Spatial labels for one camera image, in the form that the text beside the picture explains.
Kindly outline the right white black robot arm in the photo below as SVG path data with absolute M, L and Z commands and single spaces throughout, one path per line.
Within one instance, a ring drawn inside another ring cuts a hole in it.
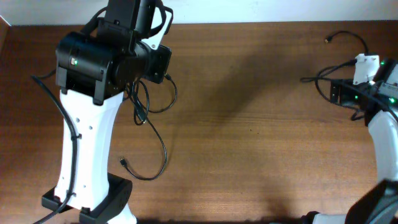
M 362 112 L 374 144 L 377 184 L 346 214 L 308 212 L 301 223 L 397 223 L 397 61 L 359 54 L 352 79 L 331 79 L 334 105 Z

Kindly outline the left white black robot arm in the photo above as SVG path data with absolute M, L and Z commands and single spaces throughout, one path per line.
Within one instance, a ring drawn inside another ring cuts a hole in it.
M 56 215 L 75 208 L 80 223 L 135 223 L 128 201 L 132 182 L 108 172 L 113 126 L 121 104 L 133 103 L 133 120 L 148 122 L 145 80 L 168 77 L 171 51 L 161 44 L 173 10 L 161 1 L 110 1 L 56 49 L 53 99 L 64 119 L 62 166 L 55 187 L 42 196 Z

